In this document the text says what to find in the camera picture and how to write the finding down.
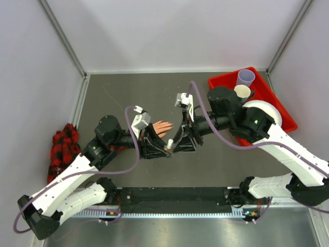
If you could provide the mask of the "white nail polish cap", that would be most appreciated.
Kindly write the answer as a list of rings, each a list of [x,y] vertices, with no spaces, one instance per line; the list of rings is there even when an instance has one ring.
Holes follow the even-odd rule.
[[[174,140],[173,140],[173,139],[169,139],[169,140],[168,140],[168,143],[167,143],[167,148],[168,148],[168,149],[172,149],[173,144],[174,144]]]

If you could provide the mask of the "glitter nail polish bottle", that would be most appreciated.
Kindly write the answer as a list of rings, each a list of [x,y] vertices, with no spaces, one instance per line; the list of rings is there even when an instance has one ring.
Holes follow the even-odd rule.
[[[173,149],[169,149],[167,146],[164,147],[165,152],[168,154],[168,156],[172,156]]]

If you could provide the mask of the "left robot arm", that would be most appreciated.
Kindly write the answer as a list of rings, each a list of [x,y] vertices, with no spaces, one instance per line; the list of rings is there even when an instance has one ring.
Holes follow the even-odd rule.
[[[95,128],[95,138],[67,168],[40,191],[19,198],[20,215],[38,240],[51,236],[72,215],[92,205],[111,204],[116,200],[116,187],[106,177],[81,192],[75,190],[94,174],[103,174],[102,169],[120,148],[135,148],[140,159],[140,138],[150,134],[151,139],[161,140],[172,129],[170,122],[151,123],[150,119],[146,112],[138,114],[124,131],[115,116],[104,116]]]

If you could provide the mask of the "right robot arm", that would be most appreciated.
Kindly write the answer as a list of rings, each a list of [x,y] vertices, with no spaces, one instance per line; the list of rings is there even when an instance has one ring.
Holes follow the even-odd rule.
[[[306,206],[317,206],[328,199],[328,162],[313,155],[282,129],[280,112],[271,104],[252,100],[252,94],[239,95],[225,86],[208,92],[211,111],[194,115],[193,96],[179,93],[175,106],[182,108],[183,120],[173,142],[184,137],[193,145],[202,144],[203,136],[221,130],[248,142],[245,150],[259,148],[289,170],[273,177],[247,177],[228,193],[228,202],[250,204],[266,197],[285,197]]]

